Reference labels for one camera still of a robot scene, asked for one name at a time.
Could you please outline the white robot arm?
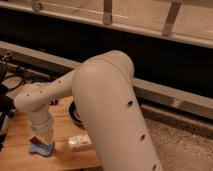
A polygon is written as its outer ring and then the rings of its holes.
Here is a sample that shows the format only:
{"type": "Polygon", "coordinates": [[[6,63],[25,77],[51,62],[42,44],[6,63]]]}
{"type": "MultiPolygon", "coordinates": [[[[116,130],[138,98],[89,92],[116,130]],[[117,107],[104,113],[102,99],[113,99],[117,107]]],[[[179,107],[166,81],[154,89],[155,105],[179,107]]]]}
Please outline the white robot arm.
{"type": "Polygon", "coordinates": [[[134,65],[121,51],[91,57],[79,67],[14,99],[34,134],[50,137],[49,102],[71,96],[104,171],[163,171],[133,90],[134,65]]]}

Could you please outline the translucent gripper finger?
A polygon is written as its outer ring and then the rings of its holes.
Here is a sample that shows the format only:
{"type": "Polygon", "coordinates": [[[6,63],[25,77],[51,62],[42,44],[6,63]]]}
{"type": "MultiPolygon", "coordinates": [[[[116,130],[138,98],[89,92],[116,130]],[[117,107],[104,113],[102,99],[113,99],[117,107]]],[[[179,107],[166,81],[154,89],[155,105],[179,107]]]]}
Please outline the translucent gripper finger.
{"type": "Polygon", "coordinates": [[[45,134],[34,134],[34,137],[43,144],[50,145],[54,142],[53,133],[48,132],[45,134]]]}

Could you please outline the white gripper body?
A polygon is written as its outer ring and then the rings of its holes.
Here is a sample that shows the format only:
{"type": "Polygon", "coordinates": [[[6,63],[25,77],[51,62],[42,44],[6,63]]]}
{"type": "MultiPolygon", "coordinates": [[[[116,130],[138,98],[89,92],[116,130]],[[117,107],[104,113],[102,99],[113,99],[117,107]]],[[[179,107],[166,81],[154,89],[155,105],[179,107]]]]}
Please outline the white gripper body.
{"type": "Polygon", "coordinates": [[[47,108],[39,109],[28,114],[31,130],[40,136],[50,136],[53,131],[53,117],[47,108]]]}

